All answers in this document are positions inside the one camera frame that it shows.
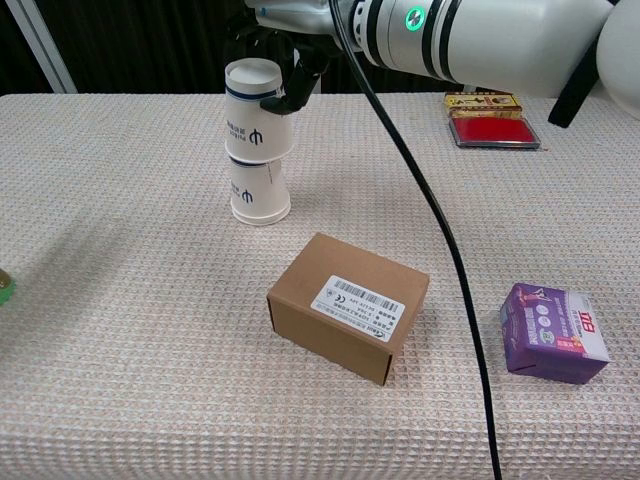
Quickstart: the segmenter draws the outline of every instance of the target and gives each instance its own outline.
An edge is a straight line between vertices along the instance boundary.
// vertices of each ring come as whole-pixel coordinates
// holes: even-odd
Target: paper cup
[[[230,63],[226,75],[227,153],[243,163],[268,163],[293,148],[290,115],[260,108],[265,98],[282,96],[282,72],[277,63],[245,58]]]
[[[249,225],[271,225],[291,211],[282,161],[250,164],[231,158],[231,209]]]

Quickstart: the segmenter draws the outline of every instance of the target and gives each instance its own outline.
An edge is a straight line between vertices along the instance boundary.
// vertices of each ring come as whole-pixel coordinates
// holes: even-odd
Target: white textured tablecloth
[[[539,152],[462,151],[441,95],[384,103],[460,243],[505,478],[640,476],[640,123],[524,104]],[[442,235],[360,96],[316,96],[293,210],[229,207],[222,96],[0,98],[0,477],[489,479],[481,386]],[[271,331],[265,295],[316,231],[428,272],[381,388]],[[614,361],[573,386],[506,371],[515,282],[585,291]]]

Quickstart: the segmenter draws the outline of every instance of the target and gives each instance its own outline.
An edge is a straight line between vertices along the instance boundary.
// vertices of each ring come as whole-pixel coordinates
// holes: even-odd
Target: barcode
[[[355,287],[347,282],[338,280],[335,284],[335,287],[339,288],[340,290],[344,290],[347,293],[355,295],[356,297],[360,297],[369,303],[378,305],[379,307],[384,308],[385,310],[389,310],[390,312],[395,313],[398,310],[397,303],[394,303],[390,300],[379,297],[378,295],[374,295],[373,293],[369,293],[366,290]]]

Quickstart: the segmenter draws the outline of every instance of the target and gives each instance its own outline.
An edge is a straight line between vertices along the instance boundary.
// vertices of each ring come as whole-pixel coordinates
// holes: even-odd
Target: green indicator light
[[[422,7],[413,7],[407,13],[407,28],[410,32],[417,32],[424,25],[425,20],[427,19],[427,12]]]

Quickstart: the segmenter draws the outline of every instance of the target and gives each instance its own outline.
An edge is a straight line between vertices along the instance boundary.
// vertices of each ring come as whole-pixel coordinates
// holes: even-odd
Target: purple box
[[[610,361],[586,295],[518,283],[500,321],[511,373],[582,384]]]

